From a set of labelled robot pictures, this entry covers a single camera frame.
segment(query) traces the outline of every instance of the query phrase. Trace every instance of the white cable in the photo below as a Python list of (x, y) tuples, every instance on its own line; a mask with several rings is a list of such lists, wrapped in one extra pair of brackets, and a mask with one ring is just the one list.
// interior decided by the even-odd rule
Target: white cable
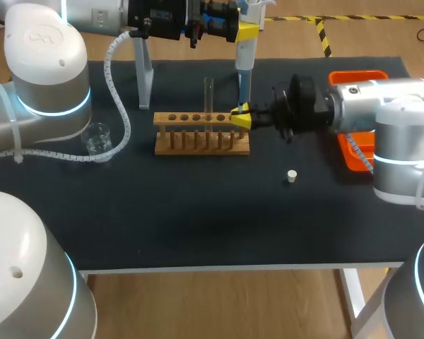
[(369, 160), (366, 158), (364, 153), (358, 147), (358, 144), (355, 142), (355, 140), (353, 140), (352, 136), (349, 133), (347, 133), (346, 137), (348, 142), (351, 143), (353, 151), (358, 155), (358, 157), (360, 157), (361, 161), (363, 161), (367, 170), (371, 172), (371, 174), (374, 174), (374, 167), (370, 164)]
[(416, 208), (418, 210), (424, 210), (423, 205), (423, 192), (424, 192), (424, 169), (421, 174), (418, 182), (418, 187), (416, 188)]
[[(131, 135), (130, 120), (129, 120), (129, 116), (127, 115), (126, 109), (124, 108), (124, 105), (122, 104), (121, 98), (119, 97), (118, 92), (116, 91), (116, 88), (114, 86), (113, 79), (112, 79), (111, 64), (112, 64), (112, 57), (116, 48), (118, 48), (120, 44), (122, 44), (124, 41), (128, 39), (131, 39), (129, 32), (124, 32), (119, 37), (117, 37), (112, 42), (110, 47), (108, 47), (107, 53), (105, 55), (105, 60), (104, 60), (105, 80), (107, 81), (107, 86), (108, 86), (108, 89), (110, 90), (110, 94), (113, 97), (114, 103), (116, 104), (119, 110), (119, 113), (121, 114), (122, 122), (124, 123), (124, 137), (122, 138), (119, 145), (109, 150), (108, 152), (105, 152), (99, 155), (82, 156), (82, 155), (71, 155), (71, 154), (52, 152), (51, 150), (33, 150), (33, 149), (22, 150), (23, 155), (39, 155), (42, 157), (51, 157), (54, 159), (77, 161), (77, 162), (93, 162), (93, 161), (100, 162), (100, 161), (104, 161), (107, 158), (111, 158), (113, 155), (117, 154), (127, 145)], [(10, 155), (14, 155), (14, 152), (12, 150), (6, 150), (4, 152), (0, 152), (0, 157), (8, 157)]]
[(13, 105), (9, 100), (8, 93), (5, 91), (2, 84), (0, 84), (0, 97), (5, 107), (6, 114), (8, 115), (9, 123), (11, 124), (11, 130), (13, 131), (14, 138), (14, 161), (20, 164), (23, 161), (22, 156), (22, 140), (20, 139), (19, 125), (16, 119)]

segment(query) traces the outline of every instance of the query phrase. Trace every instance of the white cap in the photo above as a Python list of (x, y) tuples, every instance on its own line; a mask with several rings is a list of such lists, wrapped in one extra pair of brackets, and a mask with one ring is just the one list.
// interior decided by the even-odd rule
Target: white cap
[(295, 179), (297, 179), (297, 172), (292, 169), (288, 172), (288, 181), (295, 182)]
[(0, 192), (0, 323), (33, 289), (46, 250), (41, 219), (24, 202)]
[(5, 55), (11, 72), (36, 85), (70, 81), (88, 62), (81, 34), (37, 4), (13, 5), (6, 13)]

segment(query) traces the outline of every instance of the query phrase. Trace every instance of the small beaker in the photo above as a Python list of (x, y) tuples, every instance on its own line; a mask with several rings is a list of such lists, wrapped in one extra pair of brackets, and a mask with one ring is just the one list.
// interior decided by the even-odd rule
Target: small beaker
[[(99, 155), (113, 149), (110, 129), (106, 124), (92, 123), (82, 133), (82, 141), (90, 155)], [(96, 162), (107, 162), (112, 155)]]

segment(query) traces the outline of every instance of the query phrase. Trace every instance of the white table frame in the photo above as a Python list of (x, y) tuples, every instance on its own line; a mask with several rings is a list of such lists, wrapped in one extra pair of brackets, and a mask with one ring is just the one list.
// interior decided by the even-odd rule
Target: white table frame
[(293, 265), (242, 265), (242, 266), (191, 266), (165, 268), (126, 268), (119, 270), (82, 270), (81, 275), (88, 279), (90, 274), (129, 274), (129, 273), (182, 273), (182, 272), (223, 272), (249, 270), (339, 270), (346, 296), (346, 304), (352, 321), (351, 333), (354, 339), (367, 338), (380, 323), (386, 323), (382, 312), (382, 295), (392, 276), (389, 273), (373, 296), (366, 303), (358, 276), (359, 268), (398, 268), (399, 262), (386, 263), (321, 263)]

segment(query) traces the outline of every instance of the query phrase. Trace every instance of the robot logo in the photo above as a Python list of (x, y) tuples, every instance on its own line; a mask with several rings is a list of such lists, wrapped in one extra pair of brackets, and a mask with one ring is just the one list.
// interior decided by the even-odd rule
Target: robot logo
[(37, 25), (25, 33), (25, 40), (43, 45), (56, 45), (63, 41), (63, 34), (50, 25)]

